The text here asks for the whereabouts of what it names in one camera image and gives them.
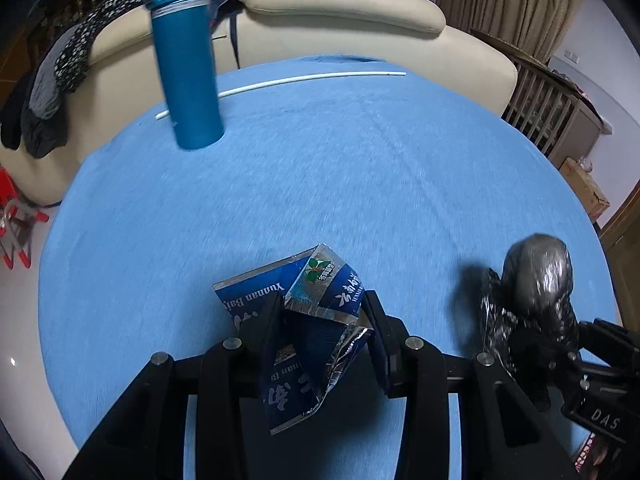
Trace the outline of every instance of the round table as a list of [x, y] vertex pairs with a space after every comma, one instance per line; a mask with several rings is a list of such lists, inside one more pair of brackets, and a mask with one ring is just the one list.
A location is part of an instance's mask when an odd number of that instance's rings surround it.
[[[218, 85], [369, 70], [402, 69], [321, 56], [227, 73]], [[78, 446], [153, 352], [185, 358], [234, 333], [213, 283], [318, 242], [443, 352], [477, 350], [479, 275], [501, 272], [510, 245], [535, 232], [567, 244], [577, 317], [614, 319], [602, 249], [561, 175], [520, 132], [433, 82], [341, 77], [225, 97], [224, 137], [194, 152], [177, 147], [169, 118], [156, 120], [164, 109], [87, 158], [42, 255], [42, 354]], [[365, 353], [290, 430], [269, 436], [258, 402], [242, 413], [252, 480], [394, 475], [404, 400], [383, 397]], [[550, 420], [568, 448], [585, 434], [559, 413]], [[193, 406], [186, 446], [192, 478]]]

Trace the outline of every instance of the white stick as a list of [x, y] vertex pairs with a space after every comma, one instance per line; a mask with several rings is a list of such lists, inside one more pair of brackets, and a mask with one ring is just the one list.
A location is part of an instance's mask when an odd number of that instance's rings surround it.
[[[242, 92], [248, 92], [249, 90], [256, 90], [258, 88], [267, 88], [268, 86], [283, 85], [286, 83], [296, 83], [298, 81], [311, 81], [313, 79], [328, 79], [330, 77], [349, 77], [359, 75], [406, 75], [406, 72], [388, 72], [388, 71], [373, 71], [373, 72], [329, 72], [325, 74], [309, 74], [299, 75], [294, 77], [285, 77], [283, 79], [274, 79], [272, 81], [265, 81], [264, 83], [254, 83], [252, 85], [241, 86], [233, 88], [231, 90], [225, 90], [218, 94], [218, 98], [228, 97], [229, 95], [240, 94]], [[160, 112], [156, 115], [156, 120], [162, 119], [169, 115], [169, 110]]]

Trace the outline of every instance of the silver bolt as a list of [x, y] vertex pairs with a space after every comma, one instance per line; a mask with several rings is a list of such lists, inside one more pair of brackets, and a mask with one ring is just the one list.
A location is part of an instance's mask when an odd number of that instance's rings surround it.
[[478, 359], [478, 362], [482, 365], [482, 366], [491, 366], [492, 364], [495, 363], [495, 359], [494, 356], [492, 356], [491, 354], [487, 353], [487, 352], [480, 352], [477, 356], [476, 359]]
[[165, 363], [168, 358], [169, 354], [167, 352], [156, 352], [151, 356], [151, 362], [158, 366]]
[[229, 337], [222, 342], [222, 346], [227, 350], [238, 350], [242, 346], [242, 339]]
[[411, 350], [419, 350], [424, 346], [424, 341], [419, 337], [412, 335], [404, 340], [404, 345]]

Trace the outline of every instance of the blue bottle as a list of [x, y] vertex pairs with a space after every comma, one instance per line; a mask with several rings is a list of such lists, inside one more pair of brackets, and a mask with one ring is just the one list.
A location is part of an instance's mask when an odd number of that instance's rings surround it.
[[185, 150], [216, 142], [224, 129], [209, 31], [209, 0], [145, 0], [175, 139]]

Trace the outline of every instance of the cream leather sofa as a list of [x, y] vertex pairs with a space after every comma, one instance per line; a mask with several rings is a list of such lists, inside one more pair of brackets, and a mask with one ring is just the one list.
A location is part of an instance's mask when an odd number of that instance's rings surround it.
[[[385, 59], [450, 88], [495, 114], [517, 72], [497, 50], [446, 26], [428, 0], [245, 0], [237, 17], [241, 67], [313, 54]], [[229, 20], [212, 35], [218, 74], [237, 70]], [[68, 103], [68, 143], [42, 159], [0, 148], [0, 164], [30, 199], [62, 199], [82, 161], [164, 99], [150, 18], [128, 12], [98, 36], [87, 79]]]

